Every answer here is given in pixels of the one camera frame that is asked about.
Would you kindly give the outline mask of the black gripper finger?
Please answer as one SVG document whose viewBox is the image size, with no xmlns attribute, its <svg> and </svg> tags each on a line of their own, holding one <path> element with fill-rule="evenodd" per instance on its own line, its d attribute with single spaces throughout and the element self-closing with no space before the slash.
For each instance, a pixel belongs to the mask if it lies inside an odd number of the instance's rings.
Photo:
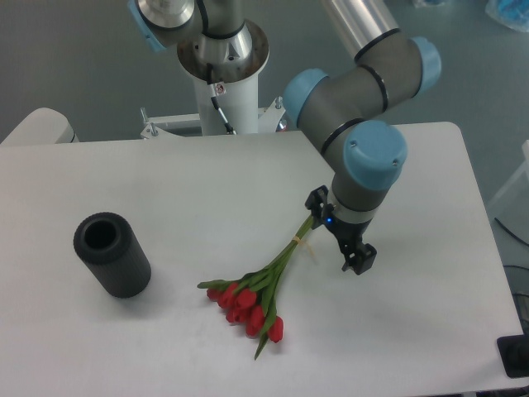
<svg viewBox="0 0 529 397">
<path fill-rule="evenodd" d="M 369 243 L 364 243 L 361 237 L 340 239 L 338 245 L 345 261 L 341 267 L 343 271 L 353 270 L 361 275 L 374 264 L 377 250 Z"/>
<path fill-rule="evenodd" d="M 314 230 L 327 223 L 328 218 L 328 188 L 322 185 L 313 191 L 307 197 L 305 208 L 310 212 L 312 219 L 311 229 Z"/>
</svg>

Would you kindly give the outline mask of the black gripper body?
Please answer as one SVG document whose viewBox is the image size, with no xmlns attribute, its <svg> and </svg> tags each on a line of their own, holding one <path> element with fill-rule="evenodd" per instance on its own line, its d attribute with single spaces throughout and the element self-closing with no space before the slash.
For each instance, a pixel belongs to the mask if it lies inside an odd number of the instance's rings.
<svg viewBox="0 0 529 397">
<path fill-rule="evenodd" d="M 317 205 L 317 221 L 347 248 L 356 248 L 363 244 L 363 234 L 378 208 L 369 211 L 355 211 L 344 205 L 324 200 Z"/>
</svg>

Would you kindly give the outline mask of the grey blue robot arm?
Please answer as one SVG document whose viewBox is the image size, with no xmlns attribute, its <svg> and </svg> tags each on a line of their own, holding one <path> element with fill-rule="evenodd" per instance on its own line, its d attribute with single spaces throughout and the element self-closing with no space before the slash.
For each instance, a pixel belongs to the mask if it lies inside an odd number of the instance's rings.
<svg viewBox="0 0 529 397">
<path fill-rule="evenodd" d="M 273 131 L 287 115 L 334 170 L 306 202 L 315 226 L 336 238 L 344 267 L 367 271 L 377 252 L 363 235 L 401 174 L 407 144 L 379 115 L 431 88 L 441 74 L 436 47 L 407 38 L 381 1 L 325 1 L 323 8 L 355 63 L 336 78 L 319 69 L 294 77 L 266 111 L 258 109 L 264 32 L 240 1 L 130 1 L 148 46 L 177 50 L 193 80 L 205 136 Z"/>
</svg>

